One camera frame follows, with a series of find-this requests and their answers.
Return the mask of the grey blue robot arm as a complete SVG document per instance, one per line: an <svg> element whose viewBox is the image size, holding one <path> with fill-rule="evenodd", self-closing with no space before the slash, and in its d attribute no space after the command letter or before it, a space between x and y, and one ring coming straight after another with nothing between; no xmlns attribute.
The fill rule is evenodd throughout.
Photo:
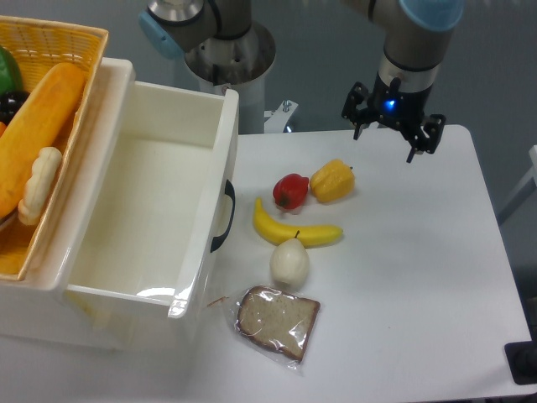
<svg viewBox="0 0 537 403"><path fill-rule="evenodd" d="M462 1L349 1L347 6L385 31L373 89L356 82L341 115L360 136L377 122L409 143L407 157L435 153L446 124L424 108L461 19ZM272 34L252 19L249 1L150 1L140 28L165 58L180 57L209 91L253 84L276 57Z"/></svg>

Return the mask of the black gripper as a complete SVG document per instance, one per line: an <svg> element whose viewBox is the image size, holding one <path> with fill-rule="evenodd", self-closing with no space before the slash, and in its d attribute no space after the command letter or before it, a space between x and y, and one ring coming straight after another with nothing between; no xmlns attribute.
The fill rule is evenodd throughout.
<svg viewBox="0 0 537 403"><path fill-rule="evenodd" d="M341 116L353 125L354 140L373 122L404 133L404 139L410 144L406 162L411 163L416 154L435 153L446 124L443 114L425 116L424 108L432 87L409 90L399 76L385 76L379 71L370 96L360 81L352 86Z"/></svg>

